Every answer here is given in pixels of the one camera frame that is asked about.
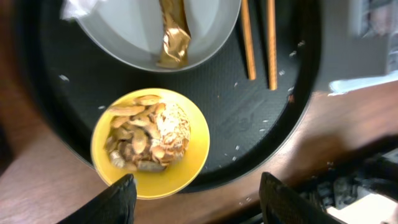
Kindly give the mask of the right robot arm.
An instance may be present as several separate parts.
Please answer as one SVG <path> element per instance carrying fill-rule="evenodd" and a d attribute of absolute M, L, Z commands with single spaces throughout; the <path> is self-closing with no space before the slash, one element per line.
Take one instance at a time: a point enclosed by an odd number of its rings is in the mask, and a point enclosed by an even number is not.
<path fill-rule="evenodd" d="M 397 136 L 385 136 L 360 148 L 362 154 L 341 162 L 294 187 L 324 212 L 341 210 L 373 193 L 397 201 Z"/>

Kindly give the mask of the yellow bowl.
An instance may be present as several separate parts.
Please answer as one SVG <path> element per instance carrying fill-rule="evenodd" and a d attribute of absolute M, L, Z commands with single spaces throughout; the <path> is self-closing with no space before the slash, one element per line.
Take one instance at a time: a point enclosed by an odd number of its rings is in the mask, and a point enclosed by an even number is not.
<path fill-rule="evenodd" d="M 171 100 L 184 110 L 190 122 L 191 138 L 187 152 L 181 161 L 176 162 L 162 172 L 133 172 L 136 180 L 137 198 L 140 200 L 154 200 L 173 195 L 199 175 L 205 166 L 210 149 L 210 132 L 208 124 L 200 109 L 187 97 L 162 88 L 146 88 L 130 92 L 113 103 L 126 105 L 134 98 L 144 95 L 157 95 L 165 100 Z M 91 135 L 91 160 L 101 177 L 108 185 L 114 184 L 121 177 L 129 174 L 128 170 L 118 169 L 111 165 L 104 147 L 106 137 L 111 129 L 113 116 L 104 111 L 99 117 Z"/>

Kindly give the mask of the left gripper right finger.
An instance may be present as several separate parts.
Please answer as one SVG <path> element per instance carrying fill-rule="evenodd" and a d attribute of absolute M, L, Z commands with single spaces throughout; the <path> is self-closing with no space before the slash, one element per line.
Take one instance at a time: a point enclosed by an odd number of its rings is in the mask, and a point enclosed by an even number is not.
<path fill-rule="evenodd" d="M 322 212 L 269 172 L 261 175 L 259 198 L 266 224 L 341 224 Z"/>

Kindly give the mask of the gold snack wrapper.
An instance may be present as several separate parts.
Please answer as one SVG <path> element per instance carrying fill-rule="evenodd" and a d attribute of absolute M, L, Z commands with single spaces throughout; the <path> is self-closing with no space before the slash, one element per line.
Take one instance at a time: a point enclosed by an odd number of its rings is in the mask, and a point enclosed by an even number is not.
<path fill-rule="evenodd" d="M 164 34 L 157 65 L 176 69 L 188 64 L 191 33 L 187 24 L 183 0 L 160 0 Z"/>

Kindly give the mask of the food scraps and rice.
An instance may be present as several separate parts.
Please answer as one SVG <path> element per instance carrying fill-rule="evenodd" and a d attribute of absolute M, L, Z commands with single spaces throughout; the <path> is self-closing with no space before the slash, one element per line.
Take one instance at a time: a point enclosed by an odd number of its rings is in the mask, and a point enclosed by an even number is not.
<path fill-rule="evenodd" d="M 188 149 L 190 122 L 174 102 L 157 95 L 114 105 L 104 150 L 110 163 L 129 171 L 160 172 L 180 161 Z"/>

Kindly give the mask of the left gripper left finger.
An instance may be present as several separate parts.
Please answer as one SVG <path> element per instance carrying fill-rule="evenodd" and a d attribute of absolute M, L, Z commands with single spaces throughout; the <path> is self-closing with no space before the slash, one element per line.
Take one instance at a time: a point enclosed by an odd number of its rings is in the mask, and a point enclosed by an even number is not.
<path fill-rule="evenodd" d="M 136 200 L 135 178 L 132 174 L 126 174 L 59 223 L 133 224 Z"/>

